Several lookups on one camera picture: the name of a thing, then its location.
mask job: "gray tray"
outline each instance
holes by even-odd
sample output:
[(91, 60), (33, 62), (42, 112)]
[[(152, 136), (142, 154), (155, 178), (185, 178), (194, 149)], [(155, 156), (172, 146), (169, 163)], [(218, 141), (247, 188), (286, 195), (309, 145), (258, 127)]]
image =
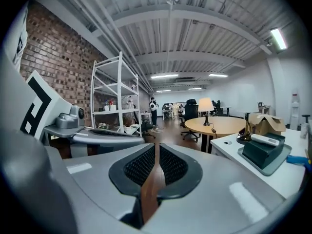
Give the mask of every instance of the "gray tray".
[(238, 149), (238, 154), (241, 155), (245, 160), (247, 160), (252, 166), (254, 166), (259, 172), (261, 172), (265, 176), (272, 175), (278, 167), (284, 162), (286, 157), (291, 153), (292, 148), (289, 145), (284, 144), (283, 150), (279, 156), (276, 157), (269, 165), (267, 165), (264, 169), (261, 169), (256, 164), (254, 164), (250, 159), (243, 155), (244, 147)]

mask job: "cardboard box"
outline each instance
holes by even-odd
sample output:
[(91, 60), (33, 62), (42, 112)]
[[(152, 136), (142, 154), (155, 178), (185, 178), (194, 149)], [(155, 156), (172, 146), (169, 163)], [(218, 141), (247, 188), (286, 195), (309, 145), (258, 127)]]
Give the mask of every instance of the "cardboard box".
[(255, 126), (255, 134), (258, 135), (266, 133), (281, 135), (281, 132), (286, 131), (284, 120), (272, 115), (250, 114), (249, 123), (252, 127)]

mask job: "table leg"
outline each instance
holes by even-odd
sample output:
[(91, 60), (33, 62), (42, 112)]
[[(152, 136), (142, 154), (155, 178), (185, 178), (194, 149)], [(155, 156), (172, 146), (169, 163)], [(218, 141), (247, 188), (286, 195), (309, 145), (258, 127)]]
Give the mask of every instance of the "table leg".
[(208, 141), (208, 153), (211, 154), (211, 150), (213, 148), (212, 144), (211, 144), (211, 140), (213, 140), (214, 137), (212, 135), (209, 135), (209, 141)]
[(206, 152), (206, 148), (207, 148), (207, 135), (201, 135), (201, 151), (202, 152)]

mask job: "black and white logo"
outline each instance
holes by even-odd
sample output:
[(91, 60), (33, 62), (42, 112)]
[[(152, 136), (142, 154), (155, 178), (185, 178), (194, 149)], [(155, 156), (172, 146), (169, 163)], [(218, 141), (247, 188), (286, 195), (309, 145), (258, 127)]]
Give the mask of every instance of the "black and white logo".
[(20, 130), (26, 134), (35, 136), (44, 112), (52, 99), (47, 95), (43, 88), (40, 87), (35, 78), (32, 77), (29, 80), (28, 85), (35, 91), (37, 96), (28, 109)]

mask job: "round wooden table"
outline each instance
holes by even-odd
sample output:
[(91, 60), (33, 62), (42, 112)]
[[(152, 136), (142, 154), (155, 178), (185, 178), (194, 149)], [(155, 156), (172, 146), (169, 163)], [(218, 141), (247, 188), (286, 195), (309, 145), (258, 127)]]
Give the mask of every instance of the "round wooden table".
[(238, 133), (242, 130), (246, 121), (244, 119), (235, 117), (209, 117), (208, 118), (210, 126), (203, 126), (205, 122), (205, 117), (199, 117), (187, 120), (185, 122), (185, 127), (192, 130), (193, 132), (202, 134), (201, 151), (206, 152), (207, 148), (207, 135), (209, 135), (208, 142), (208, 153), (211, 153), (212, 145), (210, 141), (214, 138), (224, 137), (227, 135), (232, 135)]

